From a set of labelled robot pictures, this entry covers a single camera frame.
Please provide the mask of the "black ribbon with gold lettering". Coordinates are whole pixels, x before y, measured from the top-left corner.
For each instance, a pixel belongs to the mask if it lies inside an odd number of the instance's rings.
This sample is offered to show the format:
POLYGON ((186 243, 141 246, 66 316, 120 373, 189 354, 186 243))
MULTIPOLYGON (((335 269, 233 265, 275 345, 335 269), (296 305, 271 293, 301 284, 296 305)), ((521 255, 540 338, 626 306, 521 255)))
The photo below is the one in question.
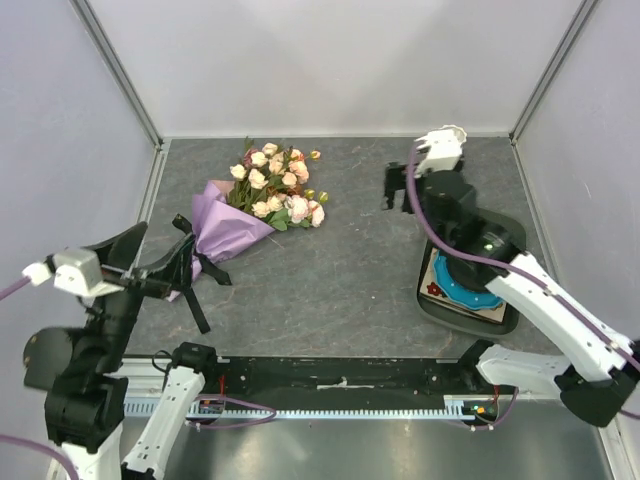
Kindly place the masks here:
POLYGON ((199 332, 206 334, 211 331, 211 327, 193 288, 193 261, 196 260, 200 266, 201 274, 211 277, 218 285, 231 286, 231 277, 227 272, 211 262, 204 254, 196 250, 196 237, 193 226, 189 220, 181 214, 176 214, 172 220, 172 225, 184 234, 182 240, 179 242, 176 274, 172 280, 172 287, 175 292, 181 294, 186 299, 199 332))

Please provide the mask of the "purple pink wrapping paper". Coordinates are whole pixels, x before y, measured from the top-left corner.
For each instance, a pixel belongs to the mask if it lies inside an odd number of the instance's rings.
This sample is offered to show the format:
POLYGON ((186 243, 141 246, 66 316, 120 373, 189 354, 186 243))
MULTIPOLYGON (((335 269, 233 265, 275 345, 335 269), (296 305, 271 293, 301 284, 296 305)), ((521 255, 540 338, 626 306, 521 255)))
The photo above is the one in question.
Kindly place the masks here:
MULTIPOLYGON (((274 213, 271 202, 249 201, 249 212, 245 213, 233 207, 226 197, 233 187, 232 181, 211 180, 202 193, 192 198, 189 221, 196 237, 196 250, 218 267, 274 231, 269 225, 274 213)), ((196 280, 202 274, 196 260, 193 266, 196 280)))

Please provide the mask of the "pink artificial flower bunch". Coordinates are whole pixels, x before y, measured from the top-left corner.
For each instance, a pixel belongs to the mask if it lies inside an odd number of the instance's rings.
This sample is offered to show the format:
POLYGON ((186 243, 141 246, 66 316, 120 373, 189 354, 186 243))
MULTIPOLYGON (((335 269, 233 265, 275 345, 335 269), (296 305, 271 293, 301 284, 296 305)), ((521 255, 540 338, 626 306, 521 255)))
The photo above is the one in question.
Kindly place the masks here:
POLYGON ((324 223, 328 193, 308 187, 308 162, 320 159, 320 151, 304 153, 272 142, 258 148, 250 138, 244 140, 244 148, 242 159, 230 167, 233 184, 225 194, 228 204, 276 231, 318 228, 324 223))

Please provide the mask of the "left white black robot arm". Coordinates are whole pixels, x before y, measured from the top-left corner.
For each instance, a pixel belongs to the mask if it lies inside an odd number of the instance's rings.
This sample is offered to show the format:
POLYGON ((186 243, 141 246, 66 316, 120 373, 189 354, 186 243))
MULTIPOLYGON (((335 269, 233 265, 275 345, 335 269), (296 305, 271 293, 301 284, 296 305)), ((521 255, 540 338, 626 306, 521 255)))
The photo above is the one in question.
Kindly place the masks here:
POLYGON ((65 249, 29 265, 34 285, 89 300, 81 328, 49 327, 25 345, 25 386, 45 392, 49 439, 70 462, 72 479, 161 479, 188 410, 219 382, 214 348, 183 343, 171 355, 166 383, 146 427, 126 455, 119 453, 129 381, 117 376, 145 298, 185 295, 198 329, 210 327, 192 288, 195 234, 188 220, 172 224, 182 238, 159 260, 134 264, 148 225, 140 222, 98 244, 65 249))

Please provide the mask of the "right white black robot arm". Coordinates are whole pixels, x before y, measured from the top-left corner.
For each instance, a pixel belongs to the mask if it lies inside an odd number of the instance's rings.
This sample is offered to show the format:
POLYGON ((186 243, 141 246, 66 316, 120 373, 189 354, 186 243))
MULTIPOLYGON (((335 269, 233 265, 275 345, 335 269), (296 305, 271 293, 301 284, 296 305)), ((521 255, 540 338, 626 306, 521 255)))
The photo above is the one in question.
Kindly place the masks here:
POLYGON ((403 191, 402 209, 429 238, 428 292, 478 313, 514 310, 559 350, 549 356, 478 341, 458 368, 458 381, 477 394, 490 385, 545 393, 580 420, 599 428, 624 414, 639 384, 639 344, 616 332, 573 299, 520 247, 512 230, 477 205, 476 189, 453 168, 415 178, 409 166, 384 172, 385 206, 403 191))

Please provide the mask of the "white ribbed ceramic vase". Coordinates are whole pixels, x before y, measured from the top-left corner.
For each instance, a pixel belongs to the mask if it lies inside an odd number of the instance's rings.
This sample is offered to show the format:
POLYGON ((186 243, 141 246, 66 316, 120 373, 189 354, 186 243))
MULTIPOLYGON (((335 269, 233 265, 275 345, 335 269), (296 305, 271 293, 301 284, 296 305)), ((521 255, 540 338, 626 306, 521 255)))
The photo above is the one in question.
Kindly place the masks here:
POLYGON ((464 144, 467 140, 467 133, 462 127, 459 127, 457 125, 443 125, 441 129, 450 131, 455 136, 460 145, 464 144))

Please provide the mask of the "black round plate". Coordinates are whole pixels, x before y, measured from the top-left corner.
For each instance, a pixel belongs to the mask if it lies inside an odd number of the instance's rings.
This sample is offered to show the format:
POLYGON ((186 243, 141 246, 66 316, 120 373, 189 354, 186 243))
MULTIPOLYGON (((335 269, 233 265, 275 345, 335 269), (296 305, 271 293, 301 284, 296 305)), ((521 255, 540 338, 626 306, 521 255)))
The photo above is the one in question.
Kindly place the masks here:
POLYGON ((489 266, 452 255, 445 258, 447 271, 457 284, 472 292, 487 292, 486 285, 495 277, 489 266))

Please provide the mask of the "blue scalloped plate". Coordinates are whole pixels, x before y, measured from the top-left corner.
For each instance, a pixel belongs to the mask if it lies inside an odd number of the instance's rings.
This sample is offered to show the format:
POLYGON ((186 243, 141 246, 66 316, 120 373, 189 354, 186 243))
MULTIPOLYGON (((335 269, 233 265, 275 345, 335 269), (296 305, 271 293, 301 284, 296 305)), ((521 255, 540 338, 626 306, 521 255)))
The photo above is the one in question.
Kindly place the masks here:
POLYGON ((437 252, 432 262, 434 280, 446 297, 454 304, 468 310, 494 310, 503 304, 503 300, 489 292, 474 292, 456 282, 449 273, 446 257, 437 252))

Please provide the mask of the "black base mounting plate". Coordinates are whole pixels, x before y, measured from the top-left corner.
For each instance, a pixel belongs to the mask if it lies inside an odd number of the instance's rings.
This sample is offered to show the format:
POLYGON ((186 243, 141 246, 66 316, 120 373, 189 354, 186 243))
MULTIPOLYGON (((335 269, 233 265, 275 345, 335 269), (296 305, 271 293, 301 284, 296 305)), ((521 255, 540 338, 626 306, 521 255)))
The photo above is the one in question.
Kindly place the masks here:
POLYGON ((496 390, 459 360, 373 357, 230 357, 207 389, 279 411, 439 409, 496 390))

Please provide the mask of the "aluminium frame rail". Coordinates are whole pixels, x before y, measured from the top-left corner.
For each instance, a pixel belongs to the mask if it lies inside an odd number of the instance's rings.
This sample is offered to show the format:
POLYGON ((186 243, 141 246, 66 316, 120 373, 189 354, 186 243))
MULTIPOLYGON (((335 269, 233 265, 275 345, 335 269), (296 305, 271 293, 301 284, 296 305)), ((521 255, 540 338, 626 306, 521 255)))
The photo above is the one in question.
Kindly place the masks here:
POLYGON ((141 184, 142 189, 135 191, 136 196, 133 200, 138 200, 138 203, 127 205, 128 209, 125 215, 117 218, 119 227, 127 229, 140 222, 150 222, 166 166, 170 144, 171 142, 168 141, 155 150, 148 175, 141 184))

